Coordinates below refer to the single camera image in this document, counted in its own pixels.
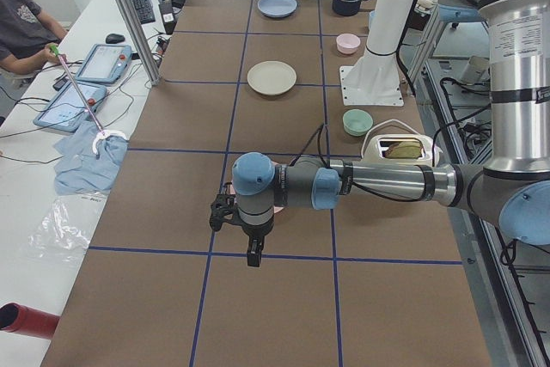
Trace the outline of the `pink plate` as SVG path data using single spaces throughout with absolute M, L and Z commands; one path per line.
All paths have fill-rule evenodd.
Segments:
M 278 164 L 274 161 L 272 161 L 272 164 L 274 166 L 277 166 Z M 233 187 L 233 184 L 232 183 L 229 183 L 229 194 L 232 194 L 232 195 L 236 195 L 236 192 L 235 192 L 235 189 Z M 284 209 L 284 207 L 281 207 L 281 206 L 274 206 L 274 213 L 277 214 L 278 212 L 282 211 Z

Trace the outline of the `blue plate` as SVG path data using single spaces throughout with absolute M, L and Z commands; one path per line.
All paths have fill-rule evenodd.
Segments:
M 257 8 L 266 17 L 280 19 L 292 15 L 297 5 L 297 0 L 259 0 Z

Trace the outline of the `cream toaster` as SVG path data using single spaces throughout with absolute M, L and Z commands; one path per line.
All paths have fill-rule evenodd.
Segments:
M 363 162 L 436 167 L 441 152 L 431 137 L 400 120 L 389 119 L 366 133 L 360 154 Z

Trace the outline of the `green bowl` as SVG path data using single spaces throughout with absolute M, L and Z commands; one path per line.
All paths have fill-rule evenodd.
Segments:
M 365 135 L 374 125 L 369 113 L 356 108 L 347 110 L 343 114 L 342 122 L 345 132 L 353 137 Z

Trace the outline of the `beige plate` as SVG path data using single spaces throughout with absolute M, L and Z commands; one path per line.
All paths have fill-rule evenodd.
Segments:
M 285 62 L 264 61 L 247 73 L 247 83 L 261 95 L 276 96 L 289 91 L 296 83 L 295 70 Z

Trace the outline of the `toast slice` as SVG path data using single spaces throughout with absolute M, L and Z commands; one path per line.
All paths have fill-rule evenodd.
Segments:
M 392 143 L 384 152 L 387 159 L 418 159 L 423 155 L 422 144 L 418 141 Z

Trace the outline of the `clear plastic bag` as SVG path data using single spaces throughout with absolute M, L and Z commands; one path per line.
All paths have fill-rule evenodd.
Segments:
M 34 260 L 80 265 L 103 212 L 107 197 L 100 193 L 56 198 L 23 253 Z

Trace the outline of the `pink reacher grabber stick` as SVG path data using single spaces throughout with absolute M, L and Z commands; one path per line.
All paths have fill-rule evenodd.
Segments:
M 72 86 L 74 87 L 74 89 L 76 90 L 79 98 L 81 99 L 86 111 L 88 112 L 89 116 L 91 117 L 91 119 L 93 120 L 98 132 L 94 138 L 94 141 L 92 143 L 92 151 L 93 153 L 96 155 L 96 156 L 99 156 L 99 150 L 98 150 L 98 144 L 100 141 L 107 141 L 110 137 L 118 137 L 118 138 L 122 138 L 125 142 L 128 141 L 128 138 L 127 136 L 121 132 L 121 131 L 118 131 L 118 130 L 109 130 L 109 129 L 105 129 L 104 126 L 101 124 L 101 122 L 97 119 L 97 117 L 95 116 L 95 112 L 94 110 L 92 109 L 92 107 L 89 105 L 89 102 L 88 102 L 88 99 L 85 97 L 85 95 L 83 94 L 83 92 L 81 91 L 78 83 L 76 82 L 76 79 L 72 76 L 71 72 L 70 72 L 70 69 L 64 59 L 64 57 L 59 53 L 58 51 L 58 48 L 55 44 L 51 44 L 49 45 L 49 49 L 51 50 L 51 52 L 56 56 L 56 58 L 58 59 L 59 63 L 62 65 L 62 67 L 64 68 L 64 72 L 65 72 L 65 75 L 68 77 L 70 83 L 72 84 Z

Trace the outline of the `blue cloth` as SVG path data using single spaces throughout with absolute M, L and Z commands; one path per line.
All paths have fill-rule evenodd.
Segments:
M 54 187 L 57 194 L 108 192 L 119 172 L 128 143 L 120 137 L 101 140 L 92 151 L 97 128 L 92 121 L 84 121 L 70 136 L 62 138 L 53 147 L 62 156 L 55 165 Z

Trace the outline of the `pink bowl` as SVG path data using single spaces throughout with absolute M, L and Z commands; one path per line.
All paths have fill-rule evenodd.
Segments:
M 336 47 L 338 52 L 345 55 L 352 55 L 361 45 L 361 40 L 355 34 L 339 34 L 336 37 Z

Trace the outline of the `lower teach pendant tablet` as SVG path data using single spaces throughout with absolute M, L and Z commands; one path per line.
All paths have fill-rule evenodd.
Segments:
M 78 83 L 84 97 L 91 99 L 96 111 L 107 96 L 107 88 L 93 83 Z M 36 126 L 52 128 L 62 132 L 74 132 L 79 125 L 88 119 L 88 112 L 80 96 L 71 83 L 65 84 L 50 100 L 46 109 L 33 120 Z

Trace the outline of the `teach pendant tablet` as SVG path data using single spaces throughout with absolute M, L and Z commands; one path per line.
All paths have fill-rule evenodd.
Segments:
M 84 59 L 75 79 L 78 82 L 112 85 L 125 72 L 131 55 L 129 45 L 95 44 Z
M 78 83 L 84 97 L 91 99 L 96 111 L 107 96 L 107 88 L 93 83 Z M 62 132 L 74 132 L 79 125 L 88 119 L 88 112 L 80 96 L 71 83 L 65 84 L 50 100 L 46 109 L 33 120 L 36 126 L 52 128 Z

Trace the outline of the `upper teach pendant tablet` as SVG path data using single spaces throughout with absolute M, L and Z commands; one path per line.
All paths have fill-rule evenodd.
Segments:
M 95 44 L 84 59 L 75 79 L 78 82 L 112 85 L 125 72 L 131 55 L 129 45 Z

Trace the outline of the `red tube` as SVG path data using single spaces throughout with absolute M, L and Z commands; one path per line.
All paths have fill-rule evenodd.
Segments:
M 1 307 L 1 330 L 6 333 L 51 339 L 59 319 L 58 315 L 18 303 L 7 303 Z

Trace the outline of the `black computer mouse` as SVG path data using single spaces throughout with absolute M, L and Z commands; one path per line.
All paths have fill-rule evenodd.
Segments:
M 125 41 L 125 36 L 122 34 L 111 33 L 105 38 L 106 44 L 118 44 Z

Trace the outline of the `light blue cup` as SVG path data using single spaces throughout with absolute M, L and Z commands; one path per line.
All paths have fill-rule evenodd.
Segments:
M 371 10 L 371 11 L 369 12 L 369 20 L 368 20 L 368 28 L 369 28 L 369 30 L 371 30 L 371 29 L 373 28 L 373 24 L 374 24 L 375 17 L 376 17 L 376 11 L 375 11 L 375 10 Z

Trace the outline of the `black keyboard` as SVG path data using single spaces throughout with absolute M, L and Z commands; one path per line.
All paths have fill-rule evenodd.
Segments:
M 156 20 L 150 0 L 131 0 L 141 24 L 152 23 Z

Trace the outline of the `seated person grey shirt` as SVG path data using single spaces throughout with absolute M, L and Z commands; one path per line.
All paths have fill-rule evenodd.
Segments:
M 27 75 L 58 57 L 57 46 L 67 30 L 34 0 L 1 0 L 1 68 Z

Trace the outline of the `aluminium frame post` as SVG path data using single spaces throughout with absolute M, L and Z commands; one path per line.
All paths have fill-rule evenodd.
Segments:
M 161 78 L 160 73 L 156 66 L 156 61 L 153 59 L 149 43 L 146 40 L 142 24 L 138 19 L 138 14 L 133 7 L 133 3 L 131 0 L 115 0 L 115 2 L 119 7 L 119 12 L 130 33 L 150 83 L 152 86 L 156 86 Z

